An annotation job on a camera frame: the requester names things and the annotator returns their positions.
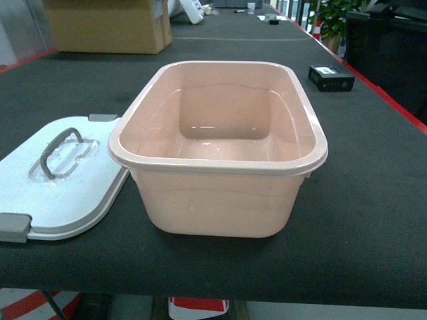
plant pot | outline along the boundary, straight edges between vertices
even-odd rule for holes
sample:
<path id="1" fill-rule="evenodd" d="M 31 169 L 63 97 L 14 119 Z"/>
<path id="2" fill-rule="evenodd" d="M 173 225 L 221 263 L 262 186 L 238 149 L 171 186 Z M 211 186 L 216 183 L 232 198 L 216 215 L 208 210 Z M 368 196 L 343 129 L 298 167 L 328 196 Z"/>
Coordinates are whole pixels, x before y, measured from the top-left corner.
<path id="1" fill-rule="evenodd" d="M 333 53 L 336 53 L 338 51 L 338 47 L 340 46 L 340 41 L 341 41 L 341 33 L 333 37 L 327 37 L 322 39 L 322 43 Z"/>

black device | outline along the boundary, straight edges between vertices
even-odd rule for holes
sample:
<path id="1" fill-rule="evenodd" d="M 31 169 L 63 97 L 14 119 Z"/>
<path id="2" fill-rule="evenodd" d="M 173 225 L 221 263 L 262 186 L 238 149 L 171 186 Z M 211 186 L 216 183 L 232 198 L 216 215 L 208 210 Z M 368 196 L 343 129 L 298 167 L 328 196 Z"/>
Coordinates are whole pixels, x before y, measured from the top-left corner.
<path id="1" fill-rule="evenodd" d="M 342 73 L 331 65 L 311 65 L 308 79 L 319 91 L 351 91 L 354 84 L 353 75 Z"/>

lid handle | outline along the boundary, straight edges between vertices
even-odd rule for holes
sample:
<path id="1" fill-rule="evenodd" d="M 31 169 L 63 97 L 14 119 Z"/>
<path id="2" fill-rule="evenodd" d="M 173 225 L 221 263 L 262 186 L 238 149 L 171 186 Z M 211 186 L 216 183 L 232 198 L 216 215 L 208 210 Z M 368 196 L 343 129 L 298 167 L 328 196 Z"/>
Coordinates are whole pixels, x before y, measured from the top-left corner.
<path id="1" fill-rule="evenodd" d="M 64 131 L 62 131 L 60 134 L 58 134 L 51 142 L 48 144 L 46 149 L 43 151 L 40 157 L 40 166 L 43 172 L 45 173 L 46 177 L 49 179 L 54 179 L 56 176 L 51 172 L 51 170 L 47 166 L 47 158 L 54 152 L 56 148 L 59 147 L 59 145 L 65 141 L 68 136 L 71 134 L 75 134 L 77 137 L 77 140 L 82 143 L 83 139 L 81 138 L 80 132 L 76 128 L 68 128 Z"/>

black table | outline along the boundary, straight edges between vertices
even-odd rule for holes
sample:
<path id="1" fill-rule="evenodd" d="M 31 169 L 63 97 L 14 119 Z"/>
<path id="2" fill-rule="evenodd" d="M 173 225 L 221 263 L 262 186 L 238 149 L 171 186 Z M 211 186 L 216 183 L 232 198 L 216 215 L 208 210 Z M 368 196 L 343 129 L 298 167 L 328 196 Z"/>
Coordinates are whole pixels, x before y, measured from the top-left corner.
<path id="1" fill-rule="evenodd" d="M 293 23 L 220 9 L 199 25 L 175 18 L 172 34 L 158 55 L 52 53 L 0 74 L 0 157 L 55 119 L 123 114 L 167 63 L 280 63 L 296 72 L 330 152 L 288 224 L 265 239 L 169 234 L 129 178 L 84 234 L 0 243 L 0 286 L 427 309 L 425 134 L 359 79 L 348 93 L 319 92 L 310 65 L 345 68 Z"/>

green leaves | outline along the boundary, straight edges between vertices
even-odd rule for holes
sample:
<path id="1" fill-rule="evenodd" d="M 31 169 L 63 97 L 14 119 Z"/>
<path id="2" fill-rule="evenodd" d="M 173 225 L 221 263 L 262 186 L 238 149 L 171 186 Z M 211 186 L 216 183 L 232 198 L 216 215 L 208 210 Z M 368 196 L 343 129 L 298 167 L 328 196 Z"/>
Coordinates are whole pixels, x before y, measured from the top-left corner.
<path id="1" fill-rule="evenodd" d="M 318 0 L 305 0 L 310 3 L 310 11 L 316 11 Z M 322 38 L 334 37 L 341 34 L 345 37 L 347 35 L 346 29 L 346 15 L 349 11 L 360 11 L 362 4 L 368 3 L 369 0 L 322 0 L 319 11 L 317 13 L 318 19 L 322 23 L 320 34 Z M 309 23 L 314 25 L 315 15 L 308 18 Z"/>

